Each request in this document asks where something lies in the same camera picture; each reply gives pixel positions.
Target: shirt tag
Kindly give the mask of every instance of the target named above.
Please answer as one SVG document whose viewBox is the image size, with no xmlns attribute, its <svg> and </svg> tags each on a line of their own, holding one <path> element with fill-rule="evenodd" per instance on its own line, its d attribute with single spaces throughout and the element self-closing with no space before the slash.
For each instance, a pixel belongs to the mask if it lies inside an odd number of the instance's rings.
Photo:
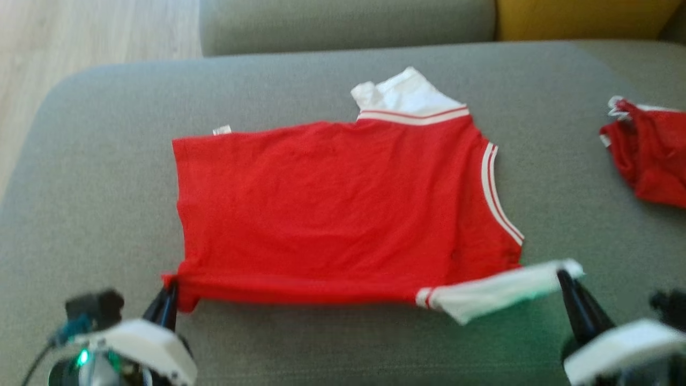
<svg viewBox="0 0 686 386">
<path fill-rule="evenodd" d="M 214 135 L 219 135 L 219 134 L 229 134 L 231 133 L 231 127 L 229 125 L 222 126 L 220 128 L 216 128 L 212 130 L 212 134 Z"/>
</svg>

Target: sofa cushion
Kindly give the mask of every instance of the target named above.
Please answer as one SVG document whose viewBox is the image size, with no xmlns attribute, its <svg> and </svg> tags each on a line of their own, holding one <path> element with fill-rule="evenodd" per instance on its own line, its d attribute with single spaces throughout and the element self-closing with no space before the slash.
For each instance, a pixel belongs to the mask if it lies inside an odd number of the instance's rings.
<svg viewBox="0 0 686 386">
<path fill-rule="evenodd" d="M 173 138 L 354 120 L 351 88 L 408 65 L 467 103 L 500 145 L 496 180 L 527 236 L 522 263 L 574 258 L 617 323 L 650 316 L 652 290 L 683 285 L 686 212 L 638 201 L 598 129 L 613 95 L 686 109 L 684 62 L 686 47 L 665 43 L 489 43 L 141 63 L 68 78 L 43 102 L 0 207 L 0 374 L 19 381 L 64 321 L 66 298 L 114 286 L 124 316 L 137 317 L 159 273 L 178 266 Z M 405 306 L 203 301 L 178 331 L 201 385 L 553 385 L 565 382 L 559 353 L 571 334 L 559 294 L 465 327 Z"/>
<path fill-rule="evenodd" d="M 493 0 L 201 0 L 205 56 L 493 40 Z"/>
</svg>

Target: yellow cushion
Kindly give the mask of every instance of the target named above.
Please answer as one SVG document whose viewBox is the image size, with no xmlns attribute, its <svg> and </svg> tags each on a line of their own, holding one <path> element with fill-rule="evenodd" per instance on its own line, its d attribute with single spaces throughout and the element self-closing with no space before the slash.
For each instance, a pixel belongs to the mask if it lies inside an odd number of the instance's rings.
<svg viewBox="0 0 686 386">
<path fill-rule="evenodd" d="M 654 39 L 681 0 L 497 0 L 498 40 Z"/>
</svg>

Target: wooden floor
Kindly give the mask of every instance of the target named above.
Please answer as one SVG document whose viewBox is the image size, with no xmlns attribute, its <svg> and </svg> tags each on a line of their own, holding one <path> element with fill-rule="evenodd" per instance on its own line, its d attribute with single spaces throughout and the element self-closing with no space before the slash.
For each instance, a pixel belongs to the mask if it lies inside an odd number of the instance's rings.
<svg viewBox="0 0 686 386">
<path fill-rule="evenodd" d="M 0 201 L 60 80 L 96 65 L 200 56 L 198 0 L 0 0 Z"/>
</svg>

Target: crumpled red garment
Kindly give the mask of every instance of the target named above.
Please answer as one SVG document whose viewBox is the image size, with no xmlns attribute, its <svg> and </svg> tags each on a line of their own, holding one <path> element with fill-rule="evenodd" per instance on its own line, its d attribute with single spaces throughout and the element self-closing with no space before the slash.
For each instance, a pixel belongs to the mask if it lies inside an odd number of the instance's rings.
<svg viewBox="0 0 686 386">
<path fill-rule="evenodd" d="M 610 101 L 610 116 L 600 129 L 615 165 L 637 197 L 686 208 L 686 113 Z"/>
</svg>

